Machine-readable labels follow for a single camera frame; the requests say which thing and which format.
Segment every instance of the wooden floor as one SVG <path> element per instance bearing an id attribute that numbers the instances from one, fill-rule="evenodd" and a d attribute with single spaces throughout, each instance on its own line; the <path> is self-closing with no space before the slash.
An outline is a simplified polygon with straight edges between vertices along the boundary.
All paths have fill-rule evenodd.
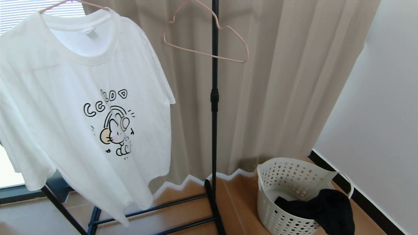
<path id="1" fill-rule="evenodd" d="M 234 177 L 217 178 L 217 204 L 228 235 L 268 235 L 257 215 L 257 176 L 236 173 Z M 155 204 L 205 193 L 203 182 L 186 179 L 182 189 L 166 187 L 155 196 Z M 64 204 L 69 212 L 87 227 L 93 205 L 77 193 L 71 193 Z M 352 202 L 356 235 L 385 234 L 354 202 Z M 137 211 L 130 205 L 125 212 Z M 207 198 L 168 207 L 130 219 L 129 227 L 118 222 L 100 225 L 97 235 L 152 235 L 166 229 L 212 216 Z M 102 212 L 100 219 L 109 218 Z M 22 202 L 0 207 L 1 235 L 77 235 L 77 231 L 46 199 Z M 215 235 L 214 222 L 189 228 L 174 235 Z M 316 235 L 325 235 L 320 229 Z"/>

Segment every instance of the t-shirt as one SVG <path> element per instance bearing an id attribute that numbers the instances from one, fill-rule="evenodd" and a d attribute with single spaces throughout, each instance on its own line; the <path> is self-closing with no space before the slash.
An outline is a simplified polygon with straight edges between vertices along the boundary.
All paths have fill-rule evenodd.
<path id="1" fill-rule="evenodd" d="M 128 225 L 170 168 L 175 103 L 144 32 L 110 10 L 80 18 L 35 12 L 0 37 L 1 141 L 29 190 L 57 169 Z"/>

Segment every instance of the cartoon character wearing headphones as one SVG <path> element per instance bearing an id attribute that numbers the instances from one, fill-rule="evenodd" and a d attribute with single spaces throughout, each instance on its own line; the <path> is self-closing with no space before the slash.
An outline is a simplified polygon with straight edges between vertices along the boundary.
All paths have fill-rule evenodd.
<path id="1" fill-rule="evenodd" d="M 126 136 L 124 132 L 128 128 L 129 123 L 127 112 L 122 107 L 117 105 L 110 107 L 110 111 L 104 121 L 103 130 L 100 133 L 100 140 L 104 144 L 119 144 L 120 147 L 116 149 L 118 156 L 126 155 L 131 151 L 129 136 Z"/>

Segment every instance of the shirt tag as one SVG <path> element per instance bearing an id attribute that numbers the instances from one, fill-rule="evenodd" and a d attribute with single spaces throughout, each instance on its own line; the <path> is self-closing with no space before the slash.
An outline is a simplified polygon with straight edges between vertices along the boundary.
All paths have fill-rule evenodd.
<path id="1" fill-rule="evenodd" d="M 86 34 L 90 34 L 95 29 L 96 29 L 96 27 L 88 27 L 88 28 L 84 29 L 83 32 L 85 32 Z"/>

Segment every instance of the black garment in basket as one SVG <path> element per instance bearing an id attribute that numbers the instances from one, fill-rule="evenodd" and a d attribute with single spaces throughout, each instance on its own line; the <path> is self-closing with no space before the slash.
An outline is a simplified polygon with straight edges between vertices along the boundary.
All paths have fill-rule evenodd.
<path id="1" fill-rule="evenodd" d="M 350 200 L 338 190 L 322 189 L 307 202 L 278 197 L 274 203 L 289 214 L 315 220 L 329 235 L 354 235 Z"/>

